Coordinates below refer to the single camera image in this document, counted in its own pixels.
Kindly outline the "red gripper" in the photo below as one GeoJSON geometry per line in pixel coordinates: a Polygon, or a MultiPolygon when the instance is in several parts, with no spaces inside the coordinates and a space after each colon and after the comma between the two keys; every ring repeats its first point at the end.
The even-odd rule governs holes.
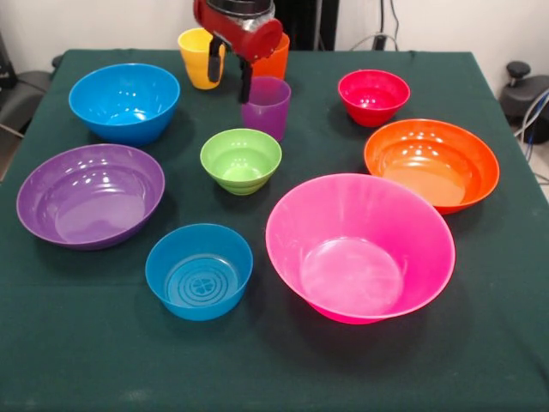
{"type": "Polygon", "coordinates": [[[208,48],[208,79],[218,82],[221,76],[221,52],[224,44],[240,57],[240,104],[250,97],[252,64],[269,57],[279,44],[282,24],[275,18],[275,2],[195,0],[193,12],[198,24],[213,38],[208,48]]]}

